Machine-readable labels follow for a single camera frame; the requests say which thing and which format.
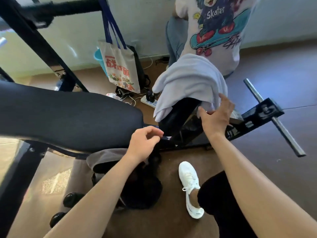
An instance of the tote bag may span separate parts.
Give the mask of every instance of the tote bag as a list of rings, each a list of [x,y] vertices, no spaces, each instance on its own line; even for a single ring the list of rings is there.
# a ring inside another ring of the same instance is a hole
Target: tote bag
[[[108,79],[118,87],[134,93],[140,93],[134,53],[126,46],[106,0],[99,0],[99,3],[102,8],[106,40],[100,40],[98,44],[105,63]],[[113,43],[111,39],[109,26],[115,35],[116,43]]]

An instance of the black pants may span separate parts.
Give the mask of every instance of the black pants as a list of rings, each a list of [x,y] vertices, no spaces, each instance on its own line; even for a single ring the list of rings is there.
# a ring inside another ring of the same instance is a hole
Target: black pants
[[[224,171],[201,186],[198,203],[206,213],[215,217],[220,238],[257,237],[241,212]]]

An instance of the brown floor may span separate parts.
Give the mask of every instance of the brown floor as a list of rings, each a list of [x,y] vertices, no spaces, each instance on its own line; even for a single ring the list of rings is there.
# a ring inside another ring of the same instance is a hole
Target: brown floor
[[[265,175],[317,219],[317,44],[294,44],[244,50],[240,65],[226,81],[229,97],[240,112],[256,104],[243,84],[249,78],[260,94],[275,99],[285,115],[280,119],[306,151],[297,158],[275,126],[266,124],[233,141]],[[146,70],[154,81],[165,65],[154,64]],[[75,72],[91,92],[113,92],[101,68]],[[34,76],[30,85],[53,89],[54,75]],[[154,124],[153,109],[137,102],[144,121]],[[222,170],[214,151],[191,149],[163,153],[159,178],[163,192],[158,203],[149,210],[130,210],[113,214],[105,237],[218,237],[213,217],[190,218],[185,196],[178,178],[178,165],[189,161],[196,169],[200,183]],[[50,217],[60,208],[64,192],[87,192],[91,188],[91,172],[84,162],[53,154],[46,155],[30,186],[22,208],[8,237],[42,237],[49,230]]]

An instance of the chrome metal rod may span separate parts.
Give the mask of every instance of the chrome metal rod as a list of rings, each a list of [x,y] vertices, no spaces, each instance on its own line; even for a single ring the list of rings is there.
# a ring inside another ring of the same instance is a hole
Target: chrome metal rod
[[[258,91],[256,91],[255,87],[252,85],[252,83],[246,78],[243,80],[245,85],[248,87],[250,92],[253,94],[253,96],[258,100],[258,102],[262,102],[264,99],[259,94]],[[273,117],[272,122],[275,125],[275,127],[278,129],[278,131],[282,134],[286,142],[290,145],[290,147],[293,149],[297,157],[304,157],[306,156],[305,151],[299,146],[299,144],[296,142],[296,140],[293,138],[293,136],[289,133],[289,131],[284,127],[284,125],[279,121],[278,118]]]

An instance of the person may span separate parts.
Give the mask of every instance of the person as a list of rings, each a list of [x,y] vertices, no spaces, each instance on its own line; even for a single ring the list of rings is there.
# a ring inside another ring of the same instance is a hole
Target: person
[[[259,0],[176,0],[165,28],[168,66],[187,53],[207,58],[228,77],[239,64],[240,44]]]
[[[225,129],[234,104],[221,95],[220,107],[208,114],[199,108],[206,136],[224,172],[201,187],[194,168],[181,163],[179,176],[190,215],[213,215],[220,238],[317,237],[317,222],[277,188],[232,143]],[[163,132],[153,126],[137,129],[122,159],[55,225],[45,238],[100,238],[130,173],[153,151]]]

